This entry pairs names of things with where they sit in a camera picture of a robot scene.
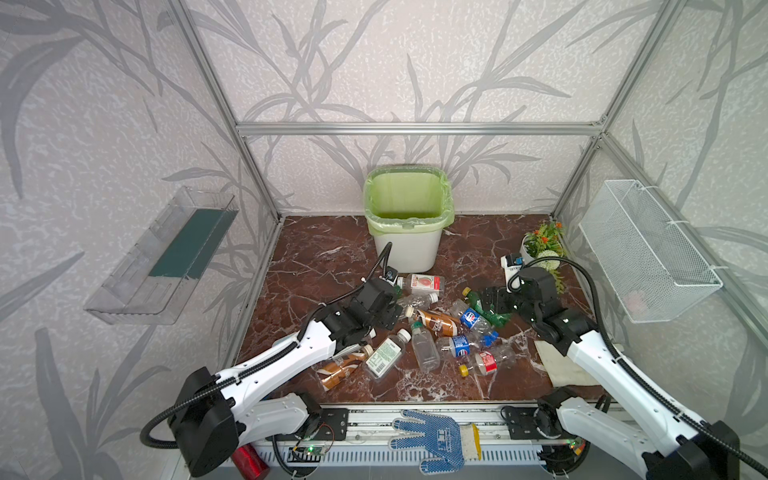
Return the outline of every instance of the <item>trash can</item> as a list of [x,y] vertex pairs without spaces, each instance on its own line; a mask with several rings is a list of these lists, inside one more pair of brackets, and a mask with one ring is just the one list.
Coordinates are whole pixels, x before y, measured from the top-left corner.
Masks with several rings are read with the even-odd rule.
[[417,165],[377,168],[368,175],[363,198],[376,252],[392,242],[389,265],[400,273],[432,268],[442,229],[453,223],[445,172]]

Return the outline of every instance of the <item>leaf pattern wallpaper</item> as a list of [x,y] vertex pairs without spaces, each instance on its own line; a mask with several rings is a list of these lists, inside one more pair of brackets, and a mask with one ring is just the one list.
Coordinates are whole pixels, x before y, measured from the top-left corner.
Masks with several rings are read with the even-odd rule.
[[[165,3],[0,2],[0,142],[0,478],[159,478],[137,432],[222,364],[276,228]],[[86,313],[182,185],[240,212],[179,320]]]
[[[512,122],[599,119],[661,2],[188,4],[241,122]],[[370,170],[414,163],[449,174],[457,211],[547,212],[587,143],[461,135],[248,140],[280,209],[298,214],[360,213]]]
[[[688,2],[611,127],[611,134],[740,278],[768,305],[765,161],[768,2]],[[578,222],[604,180],[623,178],[598,153],[561,219],[571,253],[600,272]],[[616,338],[654,381],[742,449],[768,461],[768,356],[716,294],[669,323],[635,325],[618,298],[601,305]],[[762,478],[743,465],[743,478]]]

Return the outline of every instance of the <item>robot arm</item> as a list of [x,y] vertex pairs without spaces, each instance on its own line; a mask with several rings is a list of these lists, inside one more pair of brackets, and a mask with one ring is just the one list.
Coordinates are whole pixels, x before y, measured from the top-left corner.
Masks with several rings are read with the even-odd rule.
[[[402,312],[396,299],[392,282],[369,278],[348,306],[332,303],[311,315],[303,335],[285,336],[215,376],[202,368],[187,377],[176,405],[189,406],[170,415],[168,424],[192,476],[208,473],[247,443],[279,433],[312,433],[320,408],[309,396],[263,399],[311,365],[358,348],[374,326],[391,330]],[[218,391],[201,396],[211,389]],[[195,396],[201,397],[191,402]]]
[[[582,272],[598,301],[588,273]],[[564,309],[559,303],[549,272],[533,267],[534,260],[512,275],[505,287],[492,287],[484,302],[495,304],[497,313],[516,311],[530,319],[539,336],[562,355],[590,373],[640,426],[639,429],[590,407],[568,389],[559,389],[539,400],[539,419],[550,433],[578,435],[632,468],[641,478],[738,478],[739,460],[718,444],[717,437],[737,451],[738,436],[722,422],[706,423],[641,372],[611,345],[583,313]]]

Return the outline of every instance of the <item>blue dotted glove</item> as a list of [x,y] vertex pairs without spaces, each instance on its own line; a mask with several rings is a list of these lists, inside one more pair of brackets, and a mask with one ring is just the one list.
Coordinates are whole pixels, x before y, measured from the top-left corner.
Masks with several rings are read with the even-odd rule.
[[426,449],[434,457],[424,460],[420,469],[424,475],[456,472],[465,460],[480,457],[478,430],[474,424],[459,426],[451,417],[403,410],[403,419],[396,419],[392,426],[401,435],[389,440],[392,450]]

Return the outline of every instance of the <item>brown marble surface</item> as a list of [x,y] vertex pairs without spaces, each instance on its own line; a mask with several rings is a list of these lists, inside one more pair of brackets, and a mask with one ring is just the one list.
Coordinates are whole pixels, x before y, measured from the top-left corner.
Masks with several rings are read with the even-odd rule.
[[[502,285],[499,258],[520,250],[522,237],[546,219],[545,215],[459,215],[443,233],[435,266],[428,272],[443,276],[445,295],[433,305],[446,311],[464,287],[480,290]],[[318,302],[353,288],[376,261],[376,248],[365,217],[288,217],[278,239],[256,311],[238,362],[298,330],[301,319]],[[561,272],[568,287],[563,304],[587,309],[584,293],[569,266]],[[407,326],[398,325],[397,329]],[[373,346],[390,334],[377,329]],[[462,378],[457,363],[444,359],[436,370],[422,373],[409,347],[396,368],[374,382],[359,369],[340,385],[324,392],[317,374],[307,369],[279,387],[274,395],[309,392],[317,402],[413,402],[534,400],[552,390],[534,345],[537,335],[519,316],[513,316],[500,335],[518,354],[512,369],[493,376]],[[602,388],[575,387],[586,399],[596,399]]]

